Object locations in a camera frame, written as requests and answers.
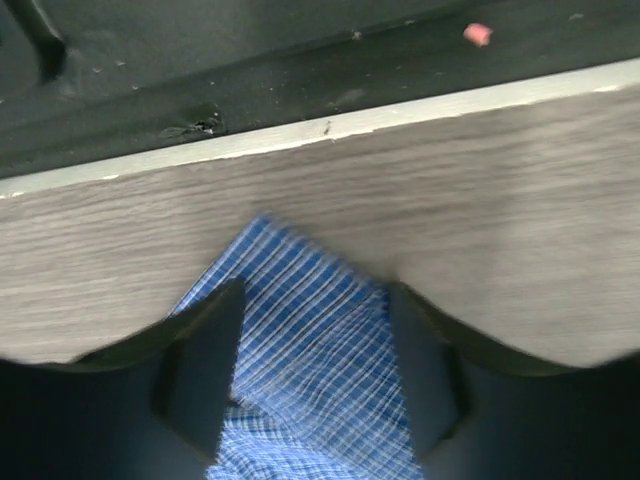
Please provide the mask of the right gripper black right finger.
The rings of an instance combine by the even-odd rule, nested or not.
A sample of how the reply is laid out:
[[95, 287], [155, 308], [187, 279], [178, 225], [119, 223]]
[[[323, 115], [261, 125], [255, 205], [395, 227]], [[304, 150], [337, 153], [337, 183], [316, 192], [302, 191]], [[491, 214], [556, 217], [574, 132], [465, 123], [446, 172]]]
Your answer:
[[635, 479], [639, 356], [563, 365], [388, 288], [415, 457], [428, 479]]

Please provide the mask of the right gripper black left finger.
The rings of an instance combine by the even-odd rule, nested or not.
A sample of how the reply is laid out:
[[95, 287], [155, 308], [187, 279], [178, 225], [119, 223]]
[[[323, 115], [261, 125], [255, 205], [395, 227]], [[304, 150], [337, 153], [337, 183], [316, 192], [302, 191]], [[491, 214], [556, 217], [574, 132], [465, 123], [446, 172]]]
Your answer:
[[215, 462], [242, 281], [70, 363], [1, 363], [5, 479], [201, 479]]

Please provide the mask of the blue checked long sleeve shirt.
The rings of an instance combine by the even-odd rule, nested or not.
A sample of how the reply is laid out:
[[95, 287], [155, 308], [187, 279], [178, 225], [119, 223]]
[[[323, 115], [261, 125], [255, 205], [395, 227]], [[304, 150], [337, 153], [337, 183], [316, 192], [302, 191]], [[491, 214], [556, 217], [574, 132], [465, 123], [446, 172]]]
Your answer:
[[241, 278], [246, 310], [210, 479], [419, 479], [385, 289], [252, 220], [179, 301]]

